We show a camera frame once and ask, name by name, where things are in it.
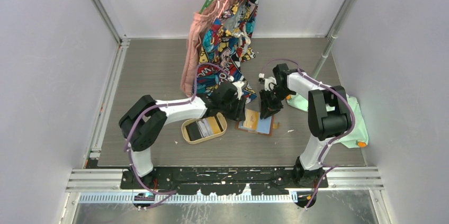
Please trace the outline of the brown leather card holder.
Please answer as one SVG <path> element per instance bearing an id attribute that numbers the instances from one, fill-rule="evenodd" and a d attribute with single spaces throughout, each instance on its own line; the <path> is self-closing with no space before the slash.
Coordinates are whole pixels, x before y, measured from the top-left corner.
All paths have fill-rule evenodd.
<path id="1" fill-rule="evenodd" d="M 259 134 L 259 135 L 265 135 L 265 136 L 271 136 L 273 130 L 278 129 L 280 126 L 279 122 L 275 122 L 275 119 L 273 116 L 271 116 L 267 119 L 262 119 L 261 115 L 259 115 L 259 121 L 258 121 L 258 126 L 257 126 L 256 131 L 249 131 L 249 130 L 242 128 L 241 123 L 243 121 L 237 122 L 237 124 L 235 126 L 235 128 L 237 130 L 246 131 L 249 133 L 254 133 L 254 134 Z"/>

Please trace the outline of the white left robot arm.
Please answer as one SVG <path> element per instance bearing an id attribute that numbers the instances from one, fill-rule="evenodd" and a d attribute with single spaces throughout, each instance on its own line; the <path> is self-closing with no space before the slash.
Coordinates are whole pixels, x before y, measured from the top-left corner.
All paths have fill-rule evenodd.
<path id="1" fill-rule="evenodd" d="M 245 118 L 245 83 L 223 82 L 211 94 L 173 101 L 155 100 L 142 96 L 119 120 L 126 139 L 125 151 L 131 158 L 134 182 L 141 188 L 152 186 L 155 178 L 151 161 L 151 146 L 162 128 L 170 123 L 188 119 L 203 119 L 218 113 L 234 121 Z"/>

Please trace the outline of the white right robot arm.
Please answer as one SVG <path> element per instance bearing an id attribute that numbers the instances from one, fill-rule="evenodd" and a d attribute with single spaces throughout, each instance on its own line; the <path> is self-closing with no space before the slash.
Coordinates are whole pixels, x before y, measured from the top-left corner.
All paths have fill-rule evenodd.
<path id="1" fill-rule="evenodd" d="M 264 85 L 259 92 L 260 117 L 263 119 L 280 112 L 282 101 L 289 95 L 300 95 L 308 102 L 311 136 L 293 166 L 292 178 L 300 187 L 317 183 L 324 174 L 322 161 L 332 144 L 350 133 L 355 125 L 345 89 L 323 84 L 302 69 L 290 69 L 287 64 L 276 65 L 272 77 L 259 73 L 258 80 Z"/>

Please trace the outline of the beige oval card tray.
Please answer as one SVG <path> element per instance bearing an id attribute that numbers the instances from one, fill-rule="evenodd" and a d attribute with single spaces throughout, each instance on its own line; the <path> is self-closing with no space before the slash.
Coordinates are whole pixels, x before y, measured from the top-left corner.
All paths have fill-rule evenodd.
<path id="1" fill-rule="evenodd" d="M 226 130 L 226 118 L 221 113 L 217 113 L 213 117 L 189 119 L 181 127 L 182 136 L 190 145 L 219 138 L 224 135 Z"/>

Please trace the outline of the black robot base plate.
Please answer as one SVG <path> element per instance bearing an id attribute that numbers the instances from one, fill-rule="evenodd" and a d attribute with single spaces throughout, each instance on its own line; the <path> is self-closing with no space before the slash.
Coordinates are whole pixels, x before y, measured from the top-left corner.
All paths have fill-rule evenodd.
<path id="1" fill-rule="evenodd" d="M 283 195 L 289 189 L 327 188 L 324 172 L 299 178 L 292 167 L 156 167 L 137 179 L 132 170 L 123 171 L 121 189 L 148 187 L 179 195 L 239 195 L 248 187 L 251 195 Z"/>

